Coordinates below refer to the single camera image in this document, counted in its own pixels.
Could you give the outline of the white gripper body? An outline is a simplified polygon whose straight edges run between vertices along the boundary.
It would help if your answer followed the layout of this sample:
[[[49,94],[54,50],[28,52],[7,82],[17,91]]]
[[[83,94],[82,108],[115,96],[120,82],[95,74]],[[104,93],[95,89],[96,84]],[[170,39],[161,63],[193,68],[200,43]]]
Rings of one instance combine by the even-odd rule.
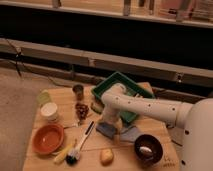
[[[118,109],[105,107],[103,109],[100,122],[105,122],[107,124],[114,126],[117,129],[117,132],[120,132],[122,129],[122,121]]]

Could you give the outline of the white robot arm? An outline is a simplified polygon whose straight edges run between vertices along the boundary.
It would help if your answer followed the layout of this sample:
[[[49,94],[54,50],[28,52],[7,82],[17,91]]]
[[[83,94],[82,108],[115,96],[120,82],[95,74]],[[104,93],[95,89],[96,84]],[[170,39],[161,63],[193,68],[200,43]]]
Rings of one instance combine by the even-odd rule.
[[[116,83],[101,95],[103,119],[115,123],[118,112],[130,111],[182,128],[180,171],[213,171],[213,98],[194,104],[165,99],[132,97]]]

